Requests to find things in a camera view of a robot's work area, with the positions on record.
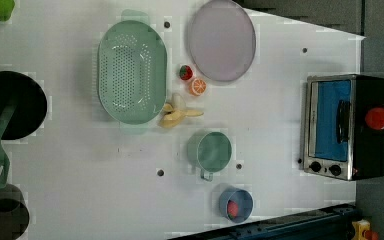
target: red fruit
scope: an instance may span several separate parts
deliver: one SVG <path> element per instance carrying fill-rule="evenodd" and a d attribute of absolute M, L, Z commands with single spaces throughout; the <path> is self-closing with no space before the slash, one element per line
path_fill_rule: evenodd
<path fill-rule="evenodd" d="M 229 201 L 227 203 L 227 215 L 229 215 L 229 218 L 234 219 L 235 217 L 238 216 L 238 212 L 239 212 L 238 204 L 233 201 Z"/>
<path fill-rule="evenodd" d="M 179 75 L 180 75 L 180 78 L 184 81 L 191 79 L 193 77 L 192 68 L 187 66 L 187 65 L 183 65 L 180 68 L 180 74 Z"/>

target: black pot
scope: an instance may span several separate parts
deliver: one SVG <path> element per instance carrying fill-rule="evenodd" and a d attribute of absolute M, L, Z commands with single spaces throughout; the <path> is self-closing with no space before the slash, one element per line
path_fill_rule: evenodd
<path fill-rule="evenodd" d="M 19 238 L 29 221 L 30 214 L 20 189 L 11 184 L 0 189 L 0 240 Z"/>

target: yellow object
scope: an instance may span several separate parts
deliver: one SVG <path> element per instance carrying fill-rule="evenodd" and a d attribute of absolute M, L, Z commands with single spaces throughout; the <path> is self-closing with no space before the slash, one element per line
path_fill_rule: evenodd
<path fill-rule="evenodd" d="M 160 122 L 163 128 L 173 128 L 185 119 L 185 117 L 202 116 L 202 111 L 187 109 L 185 100 L 178 93 L 173 93 L 172 103 L 164 104 L 163 111 L 166 112 Z"/>
<path fill-rule="evenodd" d="M 358 222 L 352 222 L 352 225 L 355 229 L 355 236 L 352 240 L 367 240 L 367 238 L 363 237 L 363 232 L 370 230 L 370 223 L 366 220 L 361 220 Z"/>

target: mug handle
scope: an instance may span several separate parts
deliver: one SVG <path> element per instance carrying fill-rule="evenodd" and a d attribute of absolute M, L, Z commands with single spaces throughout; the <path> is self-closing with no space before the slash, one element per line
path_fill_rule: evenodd
<path fill-rule="evenodd" d="M 205 177 L 205 171 L 201 169 L 201 178 L 207 182 L 213 181 L 213 173 L 209 173 L 208 178 Z"/>

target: white table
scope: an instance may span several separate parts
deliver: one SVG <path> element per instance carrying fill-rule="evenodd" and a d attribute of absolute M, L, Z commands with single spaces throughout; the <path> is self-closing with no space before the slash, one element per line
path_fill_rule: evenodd
<path fill-rule="evenodd" d="M 297 159 L 307 76 L 358 72 L 361 38 L 248 11 L 257 32 L 250 70 L 228 85 L 209 81 L 207 92 L 193 98 L 177 71 L 192 64 L 185 26 L 205 2 L 16 0 L 10 23 L 0 24 L 0 71 L 33 76 L 50 105 L 42 128 L 4 146 L 12 163 L 8 181 L 22 189 L 32 216 L 23 239 L 166 239 L 232 226 L 217 209 L 227 185 L 251 192 L 248 222 L 355 201 L 355 183 L 306 174 Z M 168 51 L 168 96 L 181 93 L 203 117 L 164 130 L 160 117 L 120 126 L 104 111 L 97 47 L 124 9 L 150 15 Z M 211 183 L 185 153 L 187 139 L 203 128 L 219 129 L 234 143 L 230 164 Z"/>

